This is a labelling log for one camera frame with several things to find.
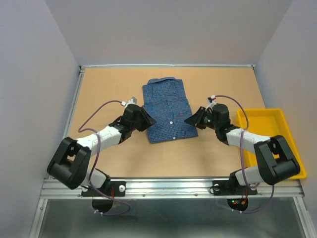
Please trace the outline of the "blue plaid long sleeve shirt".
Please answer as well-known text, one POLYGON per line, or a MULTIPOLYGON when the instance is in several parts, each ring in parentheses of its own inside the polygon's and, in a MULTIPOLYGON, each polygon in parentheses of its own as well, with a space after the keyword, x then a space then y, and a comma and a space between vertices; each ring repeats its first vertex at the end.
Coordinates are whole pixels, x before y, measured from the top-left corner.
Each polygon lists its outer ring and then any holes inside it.
POLYGON ((156 120, 147 129, 151 143, 198 136, 197 129, 185 122, 192 116, 183 80, 174 77, 153 78, 142 86, 144 109, 156 120))

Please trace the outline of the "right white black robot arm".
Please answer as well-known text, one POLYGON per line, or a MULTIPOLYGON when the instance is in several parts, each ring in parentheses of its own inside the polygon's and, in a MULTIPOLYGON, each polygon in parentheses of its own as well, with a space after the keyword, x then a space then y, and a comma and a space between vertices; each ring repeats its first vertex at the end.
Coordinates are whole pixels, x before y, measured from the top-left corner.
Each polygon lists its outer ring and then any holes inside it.
POLYGON ((288 142, 282 135, 274 137, 257 135, 231 123, 228 107, 215 104, 211 108, 200 107, 196 113, 185 119, 185 123, 198 129, 210 128, 217 139, 229 146, 246 150, 255 155, 257 164, 232 172, 228 188, 240 193, 246 186, 265 182, 275 185, 300 173, 300 165, 288 142))

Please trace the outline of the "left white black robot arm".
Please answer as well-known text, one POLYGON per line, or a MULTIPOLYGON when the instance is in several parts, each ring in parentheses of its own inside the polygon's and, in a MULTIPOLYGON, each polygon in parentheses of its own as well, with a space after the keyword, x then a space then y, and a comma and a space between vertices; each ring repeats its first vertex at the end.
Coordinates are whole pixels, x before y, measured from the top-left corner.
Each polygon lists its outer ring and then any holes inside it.
POLYGON ((156 120, 143 107, 129 104, 123 115, 104 129, 78 139, 64 138, 49 162, 47 173, 69 189, 88 186, 88 165, 92 156, 124 142, 133 131, 145 131, 155 123, 156 120))

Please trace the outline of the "yellow plastic tray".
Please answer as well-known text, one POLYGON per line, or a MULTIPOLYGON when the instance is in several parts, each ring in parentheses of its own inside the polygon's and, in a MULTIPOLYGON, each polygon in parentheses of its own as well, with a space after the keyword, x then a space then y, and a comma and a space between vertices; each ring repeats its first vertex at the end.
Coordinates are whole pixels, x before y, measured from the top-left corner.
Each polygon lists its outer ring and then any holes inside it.
POLYGON ((246 109, 245 112, 246 114, 243 114, 242 110, 237 111, 237 125, 241 128, 248 127, 248 132, 258 135, 269 137, 282 135, 288 142, 300 165, 300 173, 291 177, 291 179, 305 179, 307 177, 307 172, 283 111, 278 108, 273 108, 246 109))

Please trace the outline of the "aluminium front rail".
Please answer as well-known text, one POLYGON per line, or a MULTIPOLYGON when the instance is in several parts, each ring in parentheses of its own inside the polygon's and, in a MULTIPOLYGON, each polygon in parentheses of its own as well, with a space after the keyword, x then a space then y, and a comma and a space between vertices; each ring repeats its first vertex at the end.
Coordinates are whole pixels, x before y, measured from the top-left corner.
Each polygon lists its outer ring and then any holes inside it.
MULTIPOLYGON (((125 182, 125 196, 118 199, 176 199, 176 198, 220 198, 211 194, 212 186, 219 186, 219 181, 228 178, 112 178, 111 183, 125 182)), ((285 180, 276 184, 274 198, 304 197, 299 180, 285 180)), ((256 195, 249 198, 269 198, 271 186, 261 183, 256 195)), ((45 179, 40 192, 40 199, 88 199, 82 196, 82 187, 69 189, 56 179, 45 179)))

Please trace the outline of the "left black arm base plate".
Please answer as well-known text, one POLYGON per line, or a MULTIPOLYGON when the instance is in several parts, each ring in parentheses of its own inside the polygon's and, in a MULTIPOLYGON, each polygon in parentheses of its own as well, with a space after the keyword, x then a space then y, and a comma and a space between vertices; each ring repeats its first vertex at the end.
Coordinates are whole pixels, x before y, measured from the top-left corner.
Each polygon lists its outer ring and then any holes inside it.
MULTIPOLYGON (((98 188, 98 190, 107 196, 111 197, 124 197, 126 191, 126 181, 124 180, 109 180, 104 182, 104 184, 98 188)), ((87 191, 81 192, 82 197, 96 197, 100 194, 93 188, 88 188, 87 191)))

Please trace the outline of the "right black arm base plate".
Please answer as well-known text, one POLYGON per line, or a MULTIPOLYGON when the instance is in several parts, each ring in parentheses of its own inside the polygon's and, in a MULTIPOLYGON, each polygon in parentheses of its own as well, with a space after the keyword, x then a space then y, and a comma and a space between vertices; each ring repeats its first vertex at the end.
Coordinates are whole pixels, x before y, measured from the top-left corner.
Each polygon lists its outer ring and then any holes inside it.
POLYGON ((257 195, 257 190, 251 190, 247 186, 232 184, 229 180, 215 180, 209 189, 215 196, 242 196, 257 195))

